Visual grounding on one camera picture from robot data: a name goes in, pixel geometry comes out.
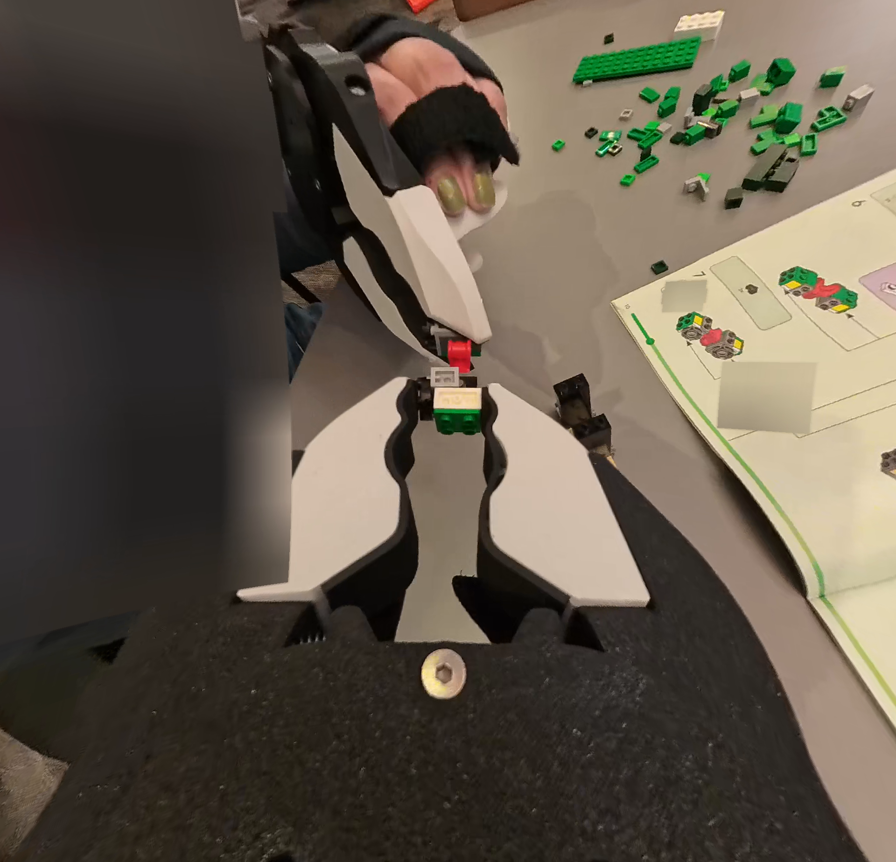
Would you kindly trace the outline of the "green red toy brick assembly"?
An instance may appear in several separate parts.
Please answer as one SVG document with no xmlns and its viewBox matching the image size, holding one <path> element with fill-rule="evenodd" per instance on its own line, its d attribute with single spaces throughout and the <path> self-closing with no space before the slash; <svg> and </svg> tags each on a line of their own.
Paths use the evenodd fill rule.
<svg viewBox="0 0 896 862">
<path fill-rule="evenodd" d="M 423 328 L 422 347 L 430 367 L 414 381 L 421 421 L 442 435 L 476 435 L 481 431 L 483 395 L 475 365 L 482 344 L 440 322 Z"/>
</svg>

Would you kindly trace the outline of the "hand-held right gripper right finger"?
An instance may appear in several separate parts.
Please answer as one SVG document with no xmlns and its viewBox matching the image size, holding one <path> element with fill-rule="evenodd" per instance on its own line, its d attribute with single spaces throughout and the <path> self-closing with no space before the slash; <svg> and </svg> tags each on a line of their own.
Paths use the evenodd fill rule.
<svg viewBox="0 0 896 862">
<path fill-rule="evenodd" d="M 586 449 L 499 384 L 483 390 L 476 623 L 509 642 L 531 610 L 643 610 L 651 595 Z"/>
</svg>

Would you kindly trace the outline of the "person's left hand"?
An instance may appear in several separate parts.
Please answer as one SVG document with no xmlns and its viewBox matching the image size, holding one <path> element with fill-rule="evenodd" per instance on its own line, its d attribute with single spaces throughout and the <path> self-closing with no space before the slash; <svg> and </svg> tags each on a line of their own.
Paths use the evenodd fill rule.
<svg viewBox="0 0 896 862">
<path fill-rule="evenodd" d="M 406 26 L 368 50 L 379 116 L 448 217 L 496 205 L 494 170 L 519 158 L 503 89 L 470 49 L 427 26 Z"/>
</svg>

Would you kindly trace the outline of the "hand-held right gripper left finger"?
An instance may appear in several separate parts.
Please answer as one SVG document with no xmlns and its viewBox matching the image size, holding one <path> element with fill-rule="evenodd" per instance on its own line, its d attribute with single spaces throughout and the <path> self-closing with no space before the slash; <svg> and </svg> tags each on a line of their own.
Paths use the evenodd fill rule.
<svg viewBox="0 0 896 862">
<path fill-rule="evenodd" d="M 379 641 L 395 640 L 419 566 L 407 485 L 418 400 L 415 381 L 394 378 L 308 443 L 291 482 L 287 578 L 240 589 L 240 601 L 309 603 L 321 623 L 356 607 Z"/>
</svg>

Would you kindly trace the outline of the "white toy brick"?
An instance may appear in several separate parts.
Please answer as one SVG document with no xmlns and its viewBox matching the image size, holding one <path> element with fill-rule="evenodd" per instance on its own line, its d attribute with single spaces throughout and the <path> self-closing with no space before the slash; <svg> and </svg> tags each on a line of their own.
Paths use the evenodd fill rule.
<svg viewBox="0 0 896 862">
<path fill-rule="evenodd" d="M 673 40 L 699 38 L 712 41 L 718 38 L 725 17 L 724 10 L 682 15 L 673 31 Z"/>
</svg>

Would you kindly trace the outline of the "pale green instruction booklet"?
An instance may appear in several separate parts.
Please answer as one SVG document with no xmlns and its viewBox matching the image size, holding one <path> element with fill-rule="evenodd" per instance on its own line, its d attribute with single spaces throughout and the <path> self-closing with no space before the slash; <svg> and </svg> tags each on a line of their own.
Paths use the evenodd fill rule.
<svg viewBox="0 0 896 862">
<path fill-rule="evenodd" d="M 612 302 L 894 723 L 895 172 Z"/>
</svg>

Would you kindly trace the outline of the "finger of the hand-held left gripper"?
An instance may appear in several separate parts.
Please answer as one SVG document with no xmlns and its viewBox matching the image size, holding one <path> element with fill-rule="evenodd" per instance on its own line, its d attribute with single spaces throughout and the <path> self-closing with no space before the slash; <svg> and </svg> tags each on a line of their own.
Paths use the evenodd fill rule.
<svg viewBox="0 0 896 862">
<path fill-rule="evenodd" d="M 433 333 L 444 325 L 424 311 L 375 236 L 346 238 L 342 261 L 346 279 L 386 329 L 427 360 L 446 361 L 441 354 L 441 340 Z"/>
<path fill-rule="evenodd" d="M 418 184 L 384 196 L 338 127 L 332 139 L 352 214 L 382 243 L 424 314 L 468 340 L 489 341 L 483 299 L 436 195 Z"/>
</svg>

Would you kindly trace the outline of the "pile of small green bricks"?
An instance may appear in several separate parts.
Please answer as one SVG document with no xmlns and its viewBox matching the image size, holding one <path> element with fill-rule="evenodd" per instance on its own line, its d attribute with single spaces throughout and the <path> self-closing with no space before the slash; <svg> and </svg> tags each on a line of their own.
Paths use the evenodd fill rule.
<svg viewBox="0 0 896 862">
<path fill-rule="evenodd" d="M 593 152 L 599 160 L 619 156 L 625 151 L 624 142 L 629 142 L 635 159 L 621 174 L 618 184 L 631 188 L 639 177 L 659 165 L 662 143 L 692 149 L 703 141 L 718 139 L 736 117 L 744 114 L 752 163 L 740 183 L 728 188 L 722 197 L 724 210 L 737 210 L 748 193 L 783 193 L 802 160 L 817 154 L 821 134 L 844 125 L 849 117 L 864 110 L 876 91 L 873 84 L 861 84 L 849 91 L 840 104 L 828 103 L 807 115 L 805 106 L 796 101 L 768 102 L 774 91 L 787 86 L 795 76 L 789 59 L 774 58 L 766 72 L 745 84 L 751 70 L 748 60 L 740 60 L 728 72 L 700 84 L 690 99 L 686 99 L 680 85 L 672 85 L 664 92 L 645 86 L 639 90 L 638 98 L 655 106 L 655 118 L 628 128 L 600 130 L 591 126 L 584 136 L 596 142 Z"/>
</svg>

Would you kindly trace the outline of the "black tan toy brick assembly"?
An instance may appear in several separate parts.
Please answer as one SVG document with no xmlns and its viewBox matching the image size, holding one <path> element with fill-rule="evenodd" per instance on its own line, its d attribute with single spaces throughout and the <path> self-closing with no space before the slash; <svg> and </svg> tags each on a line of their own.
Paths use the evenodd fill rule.
<svg viewBox="0 0 896 862">
<path fill-rule="evenodd" d="M 585 447 L 591 458 L 599 456 L 615 464 L 610 421 L 605 414 L 593 410 L 585 375 L 562 380 L 554 384 L 553 390 L 560 424 Z"/>
</svg>

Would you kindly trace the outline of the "long green brick plate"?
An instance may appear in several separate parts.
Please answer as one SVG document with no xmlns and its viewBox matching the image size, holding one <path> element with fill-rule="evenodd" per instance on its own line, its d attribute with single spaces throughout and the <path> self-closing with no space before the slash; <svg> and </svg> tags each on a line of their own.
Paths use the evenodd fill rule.
<svg viewBox="0 0 896 862">
<path fill-rule="evenodd" d="M 578 63 L 572 82 L 575 85 L 596 84 L 687 70 L 693 67 L 701 43 L 700 37 L 691 37 L 585 56 Z"/>
</svg>

